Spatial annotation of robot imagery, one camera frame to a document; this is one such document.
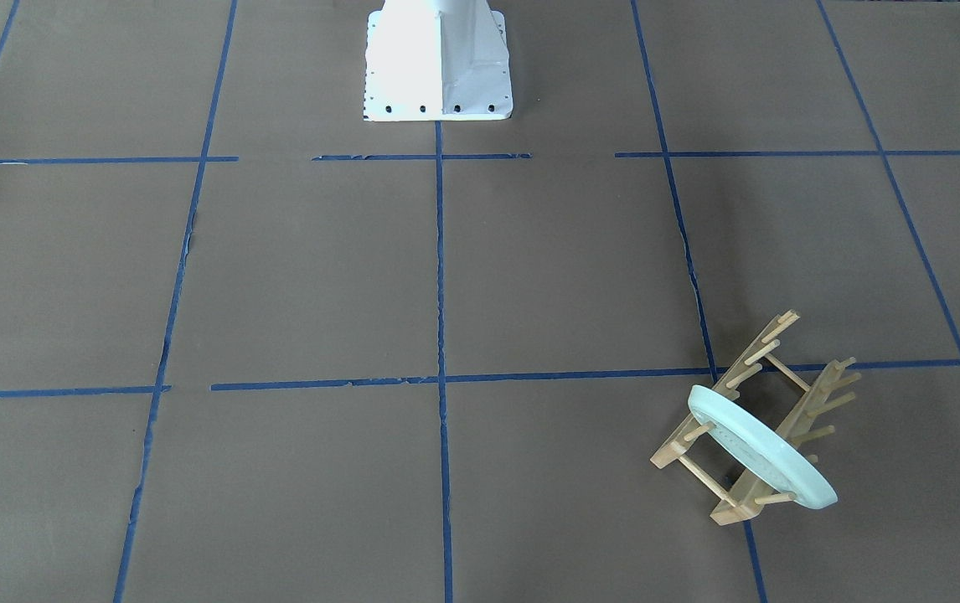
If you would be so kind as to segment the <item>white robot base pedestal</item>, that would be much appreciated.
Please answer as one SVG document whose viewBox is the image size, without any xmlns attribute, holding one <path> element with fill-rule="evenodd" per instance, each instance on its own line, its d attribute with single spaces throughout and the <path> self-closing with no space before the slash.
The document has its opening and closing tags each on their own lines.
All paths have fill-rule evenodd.
<svg viewBox="0 0 960 603">
<path fill-rule="evenodd" d="M 385 1 L 366 23 L 363 119 L 507 120 L 506 19 L 488 1 Z"/>
</svg>

